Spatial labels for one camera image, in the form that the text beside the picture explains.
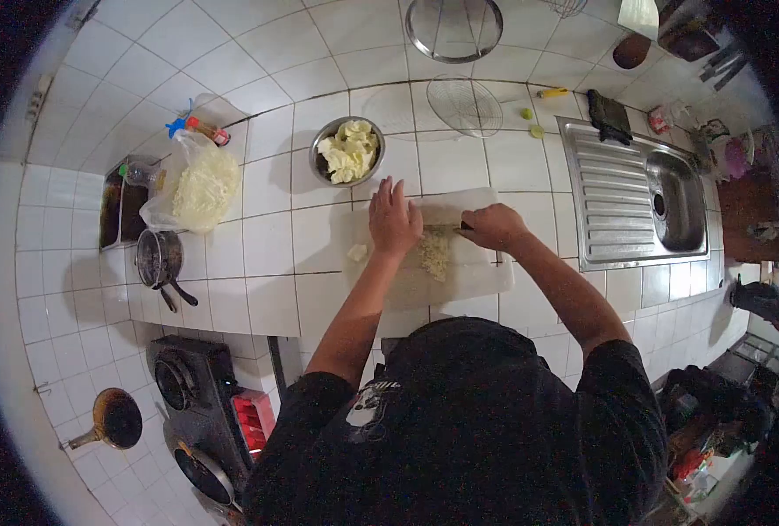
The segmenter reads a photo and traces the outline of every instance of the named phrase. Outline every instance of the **white cutting board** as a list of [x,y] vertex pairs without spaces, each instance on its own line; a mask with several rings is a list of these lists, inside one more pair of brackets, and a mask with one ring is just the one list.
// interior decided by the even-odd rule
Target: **white cutting board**
[[[492,188],[474,188],[442,195],[426,195],[413,201],[419,205],[425,225],[458,226],[463,210],[484,208],[497,203],[498,199],[497,192]],[[368,203],[359,205],[361,209],[354,210],[349,220],[343,221],[351,227],[351,242],[346,250],[360,244],[366,245],[368,252],[367,258],[363,258],[360,263],[342,255],[343,274],[349,289],[357,282],[374,251],[369,235]],[[446,279],[440,283],[421,268],[418,250],[411,250],[389,288],[384,308],[405,310],[497,294],[511,289],[515,283],[511,258],[499,252],[480,248],[462,236],[449,234],[448,253]]]

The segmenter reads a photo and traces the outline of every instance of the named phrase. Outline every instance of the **small saucepan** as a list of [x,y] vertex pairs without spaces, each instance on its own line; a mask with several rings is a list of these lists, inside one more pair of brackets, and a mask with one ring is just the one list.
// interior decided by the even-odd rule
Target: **small saucepan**
[[73,438],[68,446],[77,449],[102,440],[116,449],[129,449],[142,437],[142,412],[130,393],[117,387],[98,394],[92,408],[92,430]]
[[182,269],[182,260],[182,242],[179,241],[179,236],[175,232],[145,230],[138,237],[135,255],[138,276],[146,287],[162,293],[162,298],[171,312],[178,312],[178,310],[174,300],[163,289],[166,284],[170,284],[192,307],[198,304],[197,298],[182,290],[177,284],[177,276]]

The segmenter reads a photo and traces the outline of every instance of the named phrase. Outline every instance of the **stainless steel bowl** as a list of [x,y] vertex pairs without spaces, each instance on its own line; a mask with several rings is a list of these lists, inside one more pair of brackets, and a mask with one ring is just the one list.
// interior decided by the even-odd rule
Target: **stainless steel bowl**
[[[372,124],[372,132],[378,137],[378,147],[375,149],[375,163],[372,165],[372,169],[370,169],[366,173],[366,175],[364,175],[357,181],[352,181],[351,183],[333,184],[332,178],[328,174],[328,164],[326,162],[326,159],[316,151],[316,148],[320,144],[320,141],[322,141],[327,137],[331,137],[332,135],[335,135],[337,130],[340,129],[340,125],[347,121],[366,121]],[[314,141],[311,143],[311,151],[308,153],[308,163],[311,164],[311,171],[314,173],[314,175],[316,175],[316,178],[318,178],[328,186],[333,186],[334,188],[351,188],[353,186],[357,186],[358,184],[365,183],[376,172],[378,172],[378,168],[381,166],[381,161],[384,160],[384,152],[386,152],[386,143],[384,142],[384,134],[381,133],[381,130],[378,129],[378,126],[376,126],[374,122],[370,121],[369,119],[364,119],[363,117],[355,117],[355,116],[341,117],[340,119],[334,119],[333,121],[326,124],[325,126],[322,126],[320,132],[316,134],[316,137],[314,137]]]

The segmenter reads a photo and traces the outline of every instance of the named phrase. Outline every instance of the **gas stove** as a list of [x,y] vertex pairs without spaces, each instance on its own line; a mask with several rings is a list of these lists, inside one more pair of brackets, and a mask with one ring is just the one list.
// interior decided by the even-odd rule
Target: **gas stove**
[[252,459],[231,402],[244,390],[235,380],[229,348],[172,335],[152,341],[147,351],[177,439],[211,457],[240,502]]

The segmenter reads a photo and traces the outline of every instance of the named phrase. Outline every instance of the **hand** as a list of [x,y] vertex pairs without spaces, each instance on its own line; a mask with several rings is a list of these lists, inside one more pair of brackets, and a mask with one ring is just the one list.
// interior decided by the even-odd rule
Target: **hand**
[[480,210],[463,212],[463,221],[473,230],[460,233],[479,247],[509,253],[515,240],[529,233],[524,220],[510,207],[495,203]]
[[404,199],[404,179],[392,186],[392,177],[381,179],[369,203],[369,233],[375,254],[401,261],[421,239],[421,212]]

